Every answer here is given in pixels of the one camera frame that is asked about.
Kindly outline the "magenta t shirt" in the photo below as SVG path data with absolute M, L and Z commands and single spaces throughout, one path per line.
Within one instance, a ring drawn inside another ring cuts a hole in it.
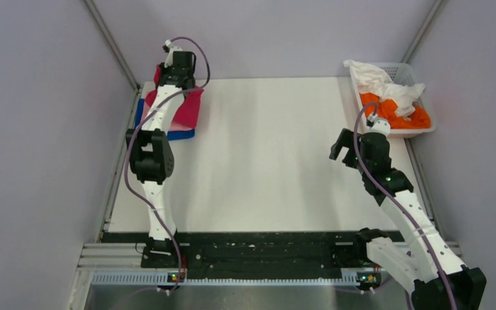
M 154 102 L 158 96 L 158 91 L 156 90 L 156 82 L 158 82 L 158 78 L 160 76 L 160 69 L 158 67 L 159 65 L 156 67 L 153 82 L 146 82 L 142 92 L 142 98 L 145 99 L 145 103 L 150 108 L 154 105 Z M 175 120 L 181 125 L 195 129 L 198 124 L 202 94 L 203 90 L 188 93 L 184 102 L 176 111 L 172 122 Z

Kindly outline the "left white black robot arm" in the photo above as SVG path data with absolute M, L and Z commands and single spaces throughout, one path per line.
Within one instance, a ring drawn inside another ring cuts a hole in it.
M 195 64 L 193 52 L 171 49 L 157 67 L 155 89 L 147 95 L 152 105 L 140 124 L 127 132 L 130 171 L 141 183 L 139 197 L 148 205 L 150 228 L 145 254 L 156 255 L 166 267 L 177 265 L 181 259 L 181 249 L 174 242 L 176 226 L 164 194 L 165 180 L 174 171 L 168 133 L 186 90 L 195 86 Z

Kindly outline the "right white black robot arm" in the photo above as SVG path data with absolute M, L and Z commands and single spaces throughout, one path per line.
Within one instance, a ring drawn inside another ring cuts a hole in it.
M 347 153 L 342 163 L 360 173 L 366 192 L 408 247 L 399 249 L 380 229 L 363 228 L 355 235 L 355 262 L 383 267 L 407 292 L 412 309 L 478 309 L 487 284 L 484 273 L 468 267 L 444 241 L 408 177 L 392 166 L 386 135 L 343 129 L 330 159 L 337 160 L 343 148 Z

